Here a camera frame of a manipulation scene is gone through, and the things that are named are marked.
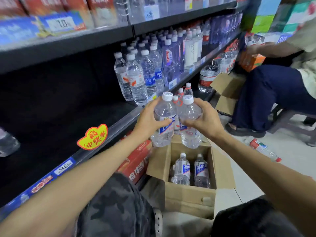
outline camouflage shorts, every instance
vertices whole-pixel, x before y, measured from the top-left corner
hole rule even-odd
[[[114,173],[93,197],[78,226],[81,237],[155,236],[153,208],[120,173]]]

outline leg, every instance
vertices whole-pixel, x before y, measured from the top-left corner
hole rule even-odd
[[[265,196],[220,211],[213,223],[212,237],[303,237]]]
[[[155,236],[153,208],[136,187],[114,173],[81,214],[82,237]]]
[[[249,73],[235,106],[232,124],[266,131],[274,103],[303,113],[316,112],[316,99],[304,87],[299,71],[290,67],[263,65]]]

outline yellow and red sign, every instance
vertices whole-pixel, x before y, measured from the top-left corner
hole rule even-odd
[[[94,150],[99,147],[107,137],[107,126],[101,124],[99,127],[91,127],[86,135],[77,141],[77,145],[84,150]]]

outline cardboard box flap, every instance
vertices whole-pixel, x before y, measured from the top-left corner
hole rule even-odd
[[[222,96],[238,99],[244,82],[245,79],[243,78],[221,73],[211,83],[211,87],[213,87]]]
[[[213,219],[214,207],[192,204],[166,198],[166,210],[186,213],[200,218]]]
[[[214,171],[217,189],[234,189],[236,188],[233,169],[230,159],[221,154],[216,148],[212,148],[214,162]]]
[[[168,182],[171,146],[154,147],[148,161],[147,175]]]
[[[226,113],[232,116],[234,113],[236,102],[236,99],[220,96],[215,109],[222,113]]]

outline gray stool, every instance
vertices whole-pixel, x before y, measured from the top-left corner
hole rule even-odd
[[[271,128],[268,130],[268,132],[273,134],[280,128],[286,128],[286,129],[289,129],[291,131],[310,136],[310,140],[306,144],[308,146],[316,147],[316,128],[312,131],[309,131],[309,130],[305,130],[305,129],[302,129],[300,127],[291,125],[289,123],[289,120],[294,115],[304,115],[304,116],[308,116],[308,117],[311,117],[314,119],[316,119],[316,115],[307,115],[307,114],[302,113],[302,112],[283,109],[282,107],[280,107],[280,105],[276,106],[273,109],[272,114],[273,114],[273,124],[272,124]]]

